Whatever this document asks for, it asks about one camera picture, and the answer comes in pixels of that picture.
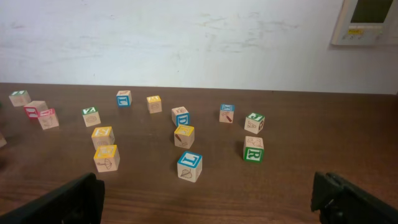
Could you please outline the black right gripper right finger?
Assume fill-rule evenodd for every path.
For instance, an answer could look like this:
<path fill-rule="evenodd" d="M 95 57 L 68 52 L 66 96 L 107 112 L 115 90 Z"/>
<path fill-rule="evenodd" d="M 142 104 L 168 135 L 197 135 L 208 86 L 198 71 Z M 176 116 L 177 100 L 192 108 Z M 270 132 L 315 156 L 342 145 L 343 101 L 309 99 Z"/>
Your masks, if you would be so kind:
<path fill-rule="evenodd" d="M 397 209 L 330 172 L 315 173 L 310 209 L 322 224 L 397 224 Z"/>

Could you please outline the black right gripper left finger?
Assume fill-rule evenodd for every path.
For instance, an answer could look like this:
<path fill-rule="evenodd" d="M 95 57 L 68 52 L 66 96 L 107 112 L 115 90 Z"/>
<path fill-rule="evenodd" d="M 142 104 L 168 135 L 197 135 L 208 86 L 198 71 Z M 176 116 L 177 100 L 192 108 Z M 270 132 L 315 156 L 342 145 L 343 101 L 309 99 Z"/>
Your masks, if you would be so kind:
<path fill-rule="evenodd" d="M 94 173 L 1 215 L 1 223 L 101 223 L 105 184 Z"/>

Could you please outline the yellow S letter block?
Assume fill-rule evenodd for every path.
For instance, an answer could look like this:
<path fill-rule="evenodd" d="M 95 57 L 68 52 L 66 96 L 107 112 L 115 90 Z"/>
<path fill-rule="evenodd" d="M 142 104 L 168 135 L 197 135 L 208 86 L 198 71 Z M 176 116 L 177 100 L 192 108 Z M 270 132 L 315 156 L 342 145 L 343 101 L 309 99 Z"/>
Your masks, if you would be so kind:
<path fill-rule="evenodd" d="M 115 142 L 113 128 L 111 126 L 95 128 L 91 138 L 95 149 L 100 146 L 113 145 Z"/>

